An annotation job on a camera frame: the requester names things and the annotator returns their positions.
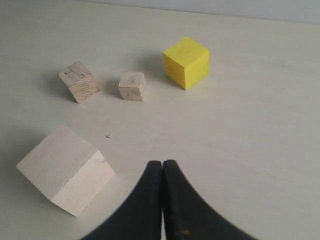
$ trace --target table surface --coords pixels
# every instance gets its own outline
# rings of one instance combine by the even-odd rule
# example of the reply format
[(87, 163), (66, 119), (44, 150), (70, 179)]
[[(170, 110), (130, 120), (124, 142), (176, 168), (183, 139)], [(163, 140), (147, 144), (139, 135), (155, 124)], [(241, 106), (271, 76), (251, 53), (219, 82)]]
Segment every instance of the table surface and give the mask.
[[(117, 209), (148, 161), (166, 159), (256, 238), (319, 238), (320, 25), (3, 0), (0, 32), (0, 239), (78, 239)], [(208, 76), (187, 91), (162, 62), (185, 36), (210, 49)], [(81, 104), (57, 74), (76, 61), (101, 89)], [(144, 72), (144, 102), (121, 99), (124, 71)], [(77, 218), (16, 169), (62, 123), (116, 172)]]

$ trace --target cube face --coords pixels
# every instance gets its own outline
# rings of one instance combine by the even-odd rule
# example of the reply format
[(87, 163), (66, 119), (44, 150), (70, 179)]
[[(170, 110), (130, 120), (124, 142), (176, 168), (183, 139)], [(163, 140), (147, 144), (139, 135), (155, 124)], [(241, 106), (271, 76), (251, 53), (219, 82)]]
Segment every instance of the cube face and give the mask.
[(188, 89), (195, 83), (199, 82), (209, 72), (209, 52), (205, 52), (193, 63), (184, 69), (185, 88)]
[(178, 85), (186, 89), (185, 68), (163, 54), (165, 74)]
[(165, 72), (185, 90), (209, 71), (209, 50), (189, 37), (163, 52)]
[(81, 103), (99, 92), (94, 76), (79, 61), (63, 69), (58, 75), (66, 84), (77, 103)]
[(17, 165), (50, 201), (77, 216), (114, 172), (101, 153), (65, 125)]
[(143, 101), (147, 91), (145, 75), (142, 72), (125, 72), (118, 88), (124, 100)]

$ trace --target large wooden block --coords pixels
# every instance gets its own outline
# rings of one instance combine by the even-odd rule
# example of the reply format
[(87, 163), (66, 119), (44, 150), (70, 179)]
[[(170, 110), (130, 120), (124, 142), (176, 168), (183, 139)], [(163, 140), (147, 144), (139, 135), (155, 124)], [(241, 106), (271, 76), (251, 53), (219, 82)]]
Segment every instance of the large wooden block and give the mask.
[(62, 81), (67, 85), (77, 103), (99, 92), (92, 73), (79, 61), (59, 72)]
[(163, 52), (166, 75), (187, 90), (209, 71), (209, 50), (185, 37)]
[(118, 87), (124, 100), (143, 101), (145, 99), (147, 83), (142, 72), (123, 73)]
[(17, 165), (51, 202), (78, 216), (114, 175), (102, 154), (65, 125)]

